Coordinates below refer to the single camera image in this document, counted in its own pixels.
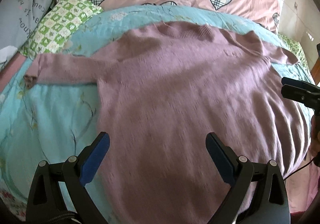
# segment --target blue gripper pad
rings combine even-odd
[[[87,183],[92,182],[103,158],[110,147],[110,137],[107,133],[103,135],[100,141],[93,148],[92,152],[88,156],[87,160],[81,166],[81,174],[79,181],[84,187]]]
[[[205,146],[207,151],[209,152],[215,166],[217,167],[222,179],[224,182],[230,184],[230,186],[234,186],[236,183],[235,179],[235,165],[228,158],[228,155],[225,152],[228,152],[226,149],[230,149],[230,147],[226,147],[220,139],[217,137],[215,133],[209,133],[205,139]]]

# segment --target human hand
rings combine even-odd
[[[311,145],[310,145],[311,155],[316,157],[318,152],[320,152],[320,132],[316,130],[316,117],[311,118]]]

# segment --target sweater cuff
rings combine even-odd
[[[40,56],[41,54],[37,55],[36,59],[32,62],[31,66],[23,76],[27,89],[32,88],[37,83]]]

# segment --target bed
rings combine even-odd
[[[59,53],[89,57],[131,29],[178,21],[207,24],[240,35],[254,31],[261,41],[288,48],[277,36],[279,9],[276,0],[260,0],[247,8],[241,5],[241,0],[88,1],[100,5],[104,12],[79,25]],[[3,88],[0,93],[0,197],[20,220],[25,219],[28,192],[37,164],[41,160],[65,161],[89,145],[96,137],[100,107],[96,85],[36,85],[28,90],[23,77],[31,63],[32,59],[17,53],[0,74]],[[272,67],[279,77],[314,83],[300,62],[294,65],[273,63]],[[296,110],[301,114],[297,120],[307,122],[304,131],[310,133],[313,111],[300,104]],[[308,144],[309,134],[300,137],[296,155],[290,159],[289,166],[282,168],[284,177],[306,163],[305,157],[310,159]],[[311,166],[303,176],[289,179],[291,212],[303,211],[310,205],[317,192],[318,177],[318,169]],[[302,191],[304,196],[290,197],[292,187],[302,183],[302,179],[308,184]],[[86,189],[108,223],[121,222],[108,202],[103,174],[97,174]],[[68,208],[72,209],[66,188],[61,187],[61,190]]]

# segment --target gray pillow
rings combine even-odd
[[[2,0],[0,2],[0,71],[47,13],[52,0]]]

